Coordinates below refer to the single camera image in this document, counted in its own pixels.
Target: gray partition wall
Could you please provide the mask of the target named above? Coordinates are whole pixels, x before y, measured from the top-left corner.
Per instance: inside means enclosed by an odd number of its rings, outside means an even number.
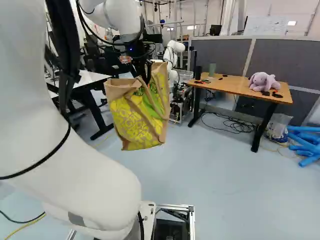
[[[216,64],[220,74],[242,76],[251,45],[251,39],[208,39],[192,40],[191,46],[197,50],[196,65],[203,72],[209,72],[209,64]],[[190,71],[193,71],[193,58],[190,58]]]
[[[290,86],[320,90],[320,41],[257,39],[246,76],[274,74]]]
[[[287,82],[292,105],[279,104],[277,113],[293,116],[292,125],[306,122],[320,96],[320,39],[285,36],[196,37],[189,45],[197,50],[197,65],[209,71],[209,63],[217,63],[216,72],[250,77],[256,72],[274,74]],[[193,66],[189,55],[189,66]],[[263,117],[268,102],[240,96],[235,110]]]

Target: whiteboard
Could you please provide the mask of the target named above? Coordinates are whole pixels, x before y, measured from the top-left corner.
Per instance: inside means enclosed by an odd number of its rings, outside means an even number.
[[[285,16],[249,16],[243,35],[286,35],[287,26]]]

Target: pink stuffed bunny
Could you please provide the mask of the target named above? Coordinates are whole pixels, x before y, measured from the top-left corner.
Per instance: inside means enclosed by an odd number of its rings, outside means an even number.
[[[250,78],[249,88],[255,92],[269,92],[271,88],[279,90],[281,85],[275,80],[275,75],[268,75],[265,72],[256,72]]]

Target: ceiling light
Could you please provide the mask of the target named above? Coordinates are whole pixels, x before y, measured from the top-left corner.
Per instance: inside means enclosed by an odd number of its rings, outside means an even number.
[[[188,29],[188,30],[197,29],[197,25],[187,26],[186,29]]]
[[[288,21],[288,26],[295,26],[297,21]]]

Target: floor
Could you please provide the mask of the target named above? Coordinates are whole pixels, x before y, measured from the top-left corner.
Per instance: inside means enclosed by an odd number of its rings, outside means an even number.
[[[108,109],[103,111],[110,121]],[[224,127],[213,115],[204,121]],[[114,130],[90,141],[95,129],[88,114],[78,133],[137,175],[144,200],[195,205],[197,240],[320,239],[320,165],[300,168],[299,158],[286,148],[279,149],[282,156],[274,151],[278,145],[264,139],[258,153],[253,153],[251,134],[214,130],[199,121],[193,128],[187,122],[170,124],[162,146],[121,151]],[[14,219],[30,219],[42,212],[38,201],[20,191],[3,185],[0,193],[0,209]],[[0,216],[0,239],[18,227]],[[45,217],[12,240],[64,240],[68,231]],[[77,234],[75,239],[91,238]]]

